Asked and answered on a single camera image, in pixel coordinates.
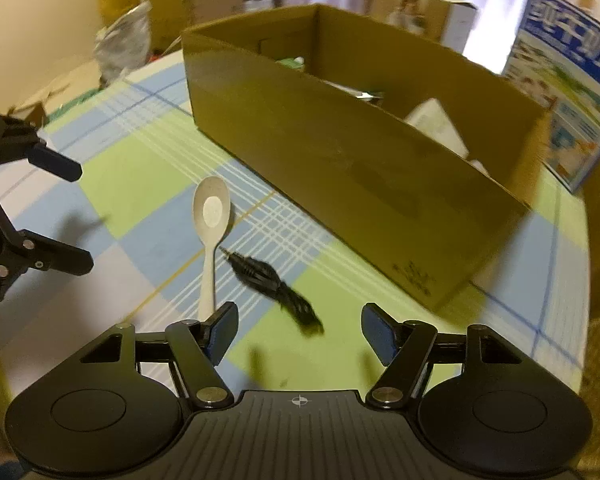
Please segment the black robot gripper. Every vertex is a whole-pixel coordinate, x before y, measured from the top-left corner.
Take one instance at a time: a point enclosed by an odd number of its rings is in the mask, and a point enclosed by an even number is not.
[[[0,164],[26,158],[34,166],[74,182],[80,164],[46,146],[32,124],[0,115]],[[55,269],[80,276],[93,267],[91,255],[27,230],[16,231],[0,205],[0,301],[27,269]]]
[[[386,366],[365,400],[356,390],[235,400],[214,366],[237,330],[225,303],[160,333],[112,327],[62,362],[7,411],[30,480],[578,478],[587,407],[486,326],[441,334],[365,305],[362,332]],[[147,362],[168,364],[176,394],[140,373]],[[427,390],[433,367],[451,363],[462,373]]]

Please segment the plaid tablecloth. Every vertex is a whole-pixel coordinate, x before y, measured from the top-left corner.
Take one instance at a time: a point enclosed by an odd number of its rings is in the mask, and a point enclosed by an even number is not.
[[[210,174],[227,181],[236,209],[223,246],[271,263],[325,329],[303,336],[218,254],[218,304],[232,300],[240,311],[238,335],[218,368],[235,393],[358,388],[364,395],[382,372],[360,330],[368,301],[442,332],[490,325],[579,388],[589,310],[586,212],[547,171],[509,245],[433,313],[196,129],[181,53],[74,108],[45,136],[82,164],[82,178],[69,184],[17,162],[0,167],[0,201],[17,228],[77,244],[95,266],[82,277],[30,270],[0,304],[0,420],[13,396],[109,326],[130,320],[139,332],[158,331],[196,317],[203,251],[190,206]],[[458,371],[437,365],[433,382]],[[169,382],[161,365],[143,373]],[[0,463],[7,459],[0,454]]]

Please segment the yellow line on tablecloth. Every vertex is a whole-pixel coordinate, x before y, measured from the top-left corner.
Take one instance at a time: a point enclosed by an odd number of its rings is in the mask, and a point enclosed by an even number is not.
[[[254,205],[252,205],[250,208],[248,208],[247,211],[245,211],[240,216],[238,216],[238,218],[235,219],[234,227],[237,226],[240,222],[242,222],[245,218],[247,218],[247,216],[249,216],[251,213],[256,211],[257,208],[259,208],[262,204],[264,204],[267,200],[269,200],[269,198],[271,198],[275,193],[276,193],[275,191],[270,191],[263,198],[258,200]],[[135,309],[133,309],[129,314],[127,314],[125,316],[125,318],[122,320],[122,322],[129,322],[133,316],[135,316],[138,312],[140,312],[147,305],[147,303],[149,303],[153,298],[155,298],[158,294],[160,294],[160,292],[162,290],[164,290],[164,288],[167,285],[169,285],[173,280],[175,280],[179,275],[181,275],[187,267],[189,267],[197,258],[202,256],[202,254],[204,254],[204,253],[205,253],[205,250],[200,249],[192,257],[190,257],[189,260],[184,262],[178,270],[176,270],[171,276],[169,276],[160,285],[158,285],[151,294],[149,294],[146,298],[144,298],[142,303],[140,303],[138,306],[135,307]]]

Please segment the white tissue in box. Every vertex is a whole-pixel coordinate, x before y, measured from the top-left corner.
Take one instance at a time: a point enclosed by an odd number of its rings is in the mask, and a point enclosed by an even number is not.
[[[466,158],[469,154],[469,150],[437,99],[431,98],[415,107],[404,122],[462,158]]]

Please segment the white sticker on spoon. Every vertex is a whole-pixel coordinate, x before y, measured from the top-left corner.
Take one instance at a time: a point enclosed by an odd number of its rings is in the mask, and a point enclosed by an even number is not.
[[[202,218],[208,227],[216,227],[222,217],[222,200],[217,196],[210,196],[202,206]]]

